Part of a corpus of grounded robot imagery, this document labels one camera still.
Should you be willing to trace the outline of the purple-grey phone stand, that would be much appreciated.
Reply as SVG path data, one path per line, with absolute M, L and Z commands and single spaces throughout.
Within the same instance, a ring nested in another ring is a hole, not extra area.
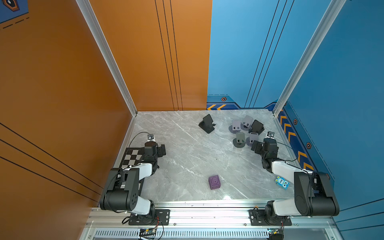
M 250 133 L 249 137 L 246 139 L 246 144 L 248 146 L 252 146 L 254 142 L 259 141 L 259 134 L 258 133 Z
M 254 119 L 250 116 L 245 116 L 241 121 L 241 128 L 244 131 L 248 131 L 252 127 Z
M 240 120 L 233 120 L 232 124 L 229 126 L 229 131 L 233 134 L 240 132 L 242 130 L 241 124 Z

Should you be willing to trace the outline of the dark grey round phone stand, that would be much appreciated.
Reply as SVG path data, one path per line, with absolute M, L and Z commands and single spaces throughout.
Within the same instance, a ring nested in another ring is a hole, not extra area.
M 243 148 L 246 145 L 245 133 L 236 133 L 236 137 L 233 139 L 233 145 L 236 148 Z

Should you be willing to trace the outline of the black phone stand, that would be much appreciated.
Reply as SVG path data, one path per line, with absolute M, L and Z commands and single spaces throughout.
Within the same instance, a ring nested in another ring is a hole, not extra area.
M 264 125 L 258 120 L 254 120 L 250 126 L 249 133 L 257 133 L 260 135 L 265 130 Z
M 199 127 L 203 129 L 207 134 L 210 134 L 215 128 L 216 124 L 214 124 L 214 121 L 210 114 L 203 117 L 203 120 L 199 123 Z

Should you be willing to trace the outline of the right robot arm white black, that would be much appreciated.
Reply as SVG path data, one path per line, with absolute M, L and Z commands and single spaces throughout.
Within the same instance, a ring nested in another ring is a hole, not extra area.
M 337 216 L 340 206 L 328 174 L 291 165 L 277 157 L 278 149 L 273 138 L 265 138 L 262 143 L 254 141 L 252 145 L 252 150 L 261 156 L 263 168 L 277 176 L 278 184 L 294 185 L 294 197 L 268 201 L 264 210 L 255 209 L 252 213 L 272 226 L 289 225 L 289 218 L 294 216 Z

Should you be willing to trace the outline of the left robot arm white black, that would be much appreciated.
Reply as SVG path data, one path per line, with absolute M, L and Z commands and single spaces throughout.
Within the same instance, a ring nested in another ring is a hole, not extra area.
M 153 219 L 155 206 L 153 201 L 140 196 L 142 181 L 155 174 L 159 169 L 158 159 L 166 155 L 166 146 L 156 142 L 147 142 L 142 148 L 126 148 L 123 163 L 112 168 L 102 196 L 100 208 L 121 213 L 127 211 L 137 217 Z

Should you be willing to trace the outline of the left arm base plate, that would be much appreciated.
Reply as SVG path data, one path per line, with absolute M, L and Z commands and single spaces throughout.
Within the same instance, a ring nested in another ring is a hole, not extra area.
M 128 225 L 130 226 L 168 226 L 171 211 L 168 209 L 160 209 L 150 211 L 148 215 L 133 215 L 129 218 Z

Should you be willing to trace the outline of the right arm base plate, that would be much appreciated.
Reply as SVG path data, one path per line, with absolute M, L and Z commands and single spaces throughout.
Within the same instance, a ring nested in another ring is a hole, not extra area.
M 272 216 L 265 210 L 259 209 L 249 210 L 248 213 L 252 226 L 292 226 L 292 221 L 289 217 Z

